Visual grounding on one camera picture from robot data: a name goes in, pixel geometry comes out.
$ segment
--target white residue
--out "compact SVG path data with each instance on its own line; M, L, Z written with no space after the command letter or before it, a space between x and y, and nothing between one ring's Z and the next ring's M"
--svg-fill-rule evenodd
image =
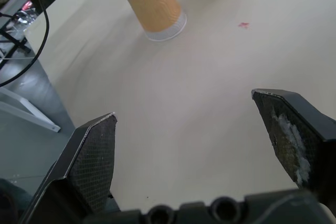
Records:
M284 114L281 114L279 117L277 117L274 109L272 110L271 116L279 123L283 133L286 135L287 139L296 150L296 155L299 162L299 167L297 167L296 171L297 183L299 185L302 185L303 181L307 183L309 180L310 164L307 160L306 148L303 144L298 128L296 125L291 124Z

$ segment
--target table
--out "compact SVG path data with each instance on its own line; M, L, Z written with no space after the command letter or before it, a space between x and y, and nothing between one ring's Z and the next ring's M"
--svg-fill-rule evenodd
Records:
M298 92L336 118L336 2L178 1L188 23L166 42L146 39L126 0L48 9L40 62L74 124L118 116L111 191L120 208L295 187L250 91ZM26 31L35 51L43 34L42 16Z

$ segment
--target floor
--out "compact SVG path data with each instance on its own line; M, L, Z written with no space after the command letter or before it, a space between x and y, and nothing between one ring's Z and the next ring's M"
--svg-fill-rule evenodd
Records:
M24 56L18 52L14 58ZM30 61L11 60L0 70L0 81L14 76ZM39 62L5 88L28 99L61 127L60 132L55 133L0 111L0 163L6 164L0 167L0 178L8 179L33 195L75 127ZM4 95L0 96L0 101L20 106Z

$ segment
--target paper cup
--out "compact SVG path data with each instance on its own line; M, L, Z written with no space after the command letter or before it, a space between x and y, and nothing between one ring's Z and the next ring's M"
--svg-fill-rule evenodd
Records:
M177 0L128 0L150 40L164 41L178 35L187 18Z

